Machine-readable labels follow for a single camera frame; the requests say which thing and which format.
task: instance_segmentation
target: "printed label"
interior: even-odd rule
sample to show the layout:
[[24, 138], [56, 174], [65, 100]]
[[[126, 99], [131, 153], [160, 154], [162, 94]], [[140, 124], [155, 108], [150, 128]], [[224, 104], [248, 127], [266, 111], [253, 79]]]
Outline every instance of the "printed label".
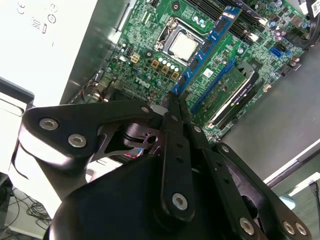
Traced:
[[311, 5], [313, 16], [316, 17], [320, 13], [320, 0], [317, 0], [314, 4]]

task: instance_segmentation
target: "blue sata port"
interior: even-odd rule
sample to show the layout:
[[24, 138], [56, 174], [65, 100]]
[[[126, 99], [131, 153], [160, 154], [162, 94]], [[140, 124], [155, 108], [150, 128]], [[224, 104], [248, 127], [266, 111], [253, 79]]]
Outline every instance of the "blue sata port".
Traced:
[[282, 57], [282, 52], [279, 48], [273, 46], [271, 49], [270, 49], [270, 53], [272, 53], [273, 55], [275, 55], [277, 58], [281, 58]]

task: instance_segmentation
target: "sata port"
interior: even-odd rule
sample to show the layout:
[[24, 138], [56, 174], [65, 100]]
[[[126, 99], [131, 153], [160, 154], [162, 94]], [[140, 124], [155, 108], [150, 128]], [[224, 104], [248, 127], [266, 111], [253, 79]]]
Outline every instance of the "sata port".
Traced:
[[270, 53], [272, 53], [273, 55], [275, 55], [277, 58], [281, 58], [282, 57], [282, 52], [279, 48], [273, 46], [271, 49], [270, 49]]
[[194, 72], [194, 70], [198, 66], [198, 63], [199, 63], [199, 61], [197, 58], [194, 58], [193, 61], [190, 63], [190, 70], [192, 73]]

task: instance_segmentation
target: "black ram slot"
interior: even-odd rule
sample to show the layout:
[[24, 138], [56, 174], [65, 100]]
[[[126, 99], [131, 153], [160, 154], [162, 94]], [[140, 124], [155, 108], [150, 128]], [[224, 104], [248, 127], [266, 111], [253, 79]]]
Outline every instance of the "black ram slot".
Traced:
[[[187, 0], [190, 4], [192, 4], [196, 9], [206, 14], [209, 18], [217, 21], [221, 16], [223, 10], [219, 9], [209, 0]], [[230, 33], [236, 36], [238, 39], [247, 43], [248, 45], [252, 45], [253, 41], [245, 34], [245, 29], [237, 23], [237, 21], [231, 26]]]
[[217, 125], [220, 130], [224, 129], [228, 123], [240, 112], [240, 110], [247, 105], [247, 103], [257, 94], [259, 88], [264, 84], [263, 81], [260, 81], [255, 85], [247, 95], [242, 98], [238, 105], [236, 105]]
[[[226, 6], [232, 6], [239, 8], [239, 6], [232, 0], [218, 0], [221, 4]], [[259, 21], [255, 19], [253, 16], [251, 16], [249, 13], [247, 13], [245, 10], [243, 10], [239, 16], [241, 20], [244, 22], [247, 22], [251, 26], [258, 27], [260, 25]]]

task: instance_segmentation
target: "white sticker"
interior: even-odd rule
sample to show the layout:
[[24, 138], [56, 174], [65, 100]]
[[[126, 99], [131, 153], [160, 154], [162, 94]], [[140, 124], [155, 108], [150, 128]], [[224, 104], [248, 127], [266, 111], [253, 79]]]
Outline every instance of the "white sticker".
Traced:
[[313, 16], [316, 17], [320, 13], [320, 0], [315, 1], [314, 4], [311, 5]]
[[214, 72], [211, 71], [209, 68], [204, 70], [203, 75], [205, 75], [207, 78], [210, 78]]

